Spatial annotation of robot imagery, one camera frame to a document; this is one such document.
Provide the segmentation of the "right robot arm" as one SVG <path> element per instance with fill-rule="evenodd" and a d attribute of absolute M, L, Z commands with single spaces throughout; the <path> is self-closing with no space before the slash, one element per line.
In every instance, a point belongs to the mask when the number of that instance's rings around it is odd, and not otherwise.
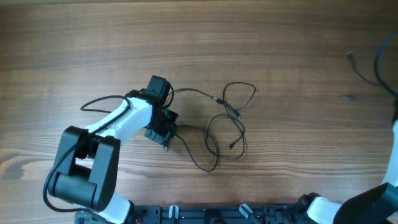
<path fill-rule="evenodd" d="M 380 185 L 342 204 L 317 194 L 304 195 L 292 210 L 292 223 L 387 223 L 397 212 L 397 100 L 392 132 L 392 152 Z"/>

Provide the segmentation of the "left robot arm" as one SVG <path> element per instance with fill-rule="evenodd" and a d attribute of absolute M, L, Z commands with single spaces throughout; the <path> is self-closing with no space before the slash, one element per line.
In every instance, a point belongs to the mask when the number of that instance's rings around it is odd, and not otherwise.
<path fill-rule="evenodd" d="M 43 200 L 53 211 L 67 213 L 49 201 L 53 196 L 76 204 L 75 212 L 98 223 L 141 223 L 130 200 L 116 191 L 119 154 L 138 130 L 168 149 L 176 130 L 178 114 L 169 110 L 167 96 L 174 92 L 162 77 L 152 76 L 147 88 L 122 95 L 122 104 L 102 120 L 85 128 L 64 130 L 57 155 L 43 187 Z"/>

